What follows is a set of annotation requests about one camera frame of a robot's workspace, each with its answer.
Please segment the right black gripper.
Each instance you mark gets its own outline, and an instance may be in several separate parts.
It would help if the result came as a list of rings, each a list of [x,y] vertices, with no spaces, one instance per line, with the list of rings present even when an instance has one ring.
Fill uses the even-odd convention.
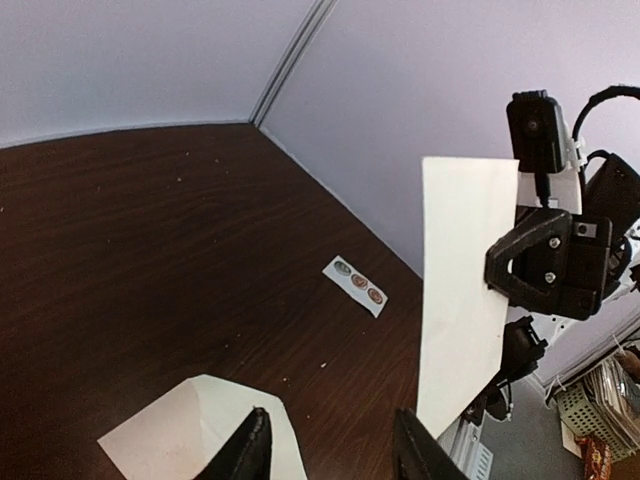
[[[604,216],[529,208],[487,250],[484,280],[512,305],[586,320],[601,308],[612,230]]]

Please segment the white letter paper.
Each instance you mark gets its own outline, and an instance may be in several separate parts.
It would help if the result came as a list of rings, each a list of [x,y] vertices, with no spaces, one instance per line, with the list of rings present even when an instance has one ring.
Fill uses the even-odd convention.
[[[508,300],[487,286],[485,255],[514,226],[518,163],[426,157],[422,182],[417,417],[439,437],[500,369]]]

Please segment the cream envelope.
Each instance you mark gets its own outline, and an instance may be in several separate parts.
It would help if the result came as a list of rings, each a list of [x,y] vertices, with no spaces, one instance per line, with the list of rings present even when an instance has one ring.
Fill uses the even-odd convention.
[[[193,479],[255,407],[269,414],[272,479],[307,477],[281,399],[211,375],[182,381],[98,440],[127,479]]]

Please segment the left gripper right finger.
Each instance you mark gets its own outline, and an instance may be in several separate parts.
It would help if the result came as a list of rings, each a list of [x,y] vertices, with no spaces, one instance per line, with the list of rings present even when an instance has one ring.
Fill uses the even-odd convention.
[[[411,409],[397,409],[392,460],[398,480],[467,480]]]

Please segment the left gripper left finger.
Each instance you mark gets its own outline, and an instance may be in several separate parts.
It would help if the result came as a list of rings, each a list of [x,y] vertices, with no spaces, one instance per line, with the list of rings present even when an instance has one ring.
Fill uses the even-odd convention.
[[[271,478],[273,434],[268,412],[255,407],[195,480]]]

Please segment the sticker strip with seals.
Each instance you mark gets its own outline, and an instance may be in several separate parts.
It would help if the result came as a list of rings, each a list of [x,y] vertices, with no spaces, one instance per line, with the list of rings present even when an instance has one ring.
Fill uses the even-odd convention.
[[[332,259],[322,270],[324,276],[334,282],[354,301],[378,318],[388,296],[364,274],[340,255]]]

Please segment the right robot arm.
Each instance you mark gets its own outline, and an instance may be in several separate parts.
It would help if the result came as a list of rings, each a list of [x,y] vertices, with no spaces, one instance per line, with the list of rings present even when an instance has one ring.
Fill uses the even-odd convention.
[[[603,164],[586,185],[580,215],[520,207],[514,228],[487,251],[484,280],[528,314],[504,331],[501,367],[481,394],[489,407],[501,387],[535,371],[553,339],[543,322],[586,321],[639,284],[639,176],[621,157],[592,152]]]

